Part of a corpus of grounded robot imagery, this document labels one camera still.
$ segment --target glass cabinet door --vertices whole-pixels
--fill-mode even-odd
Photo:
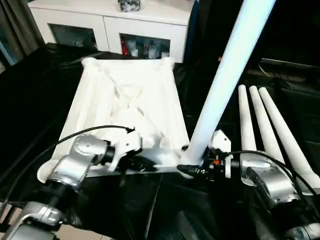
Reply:
[[[92,28],[49,23],[57,44],[98,49]]]
[[[170,40],[120,33],[123,55],[144,59],[160,59],[170,55]]]
[[[109,51],[102,16],[32,7],[30,10],[45,43]]]
[[[182,63],[186,46],[185,25],[104,16],[110,52],[158,59],[170,56]]]

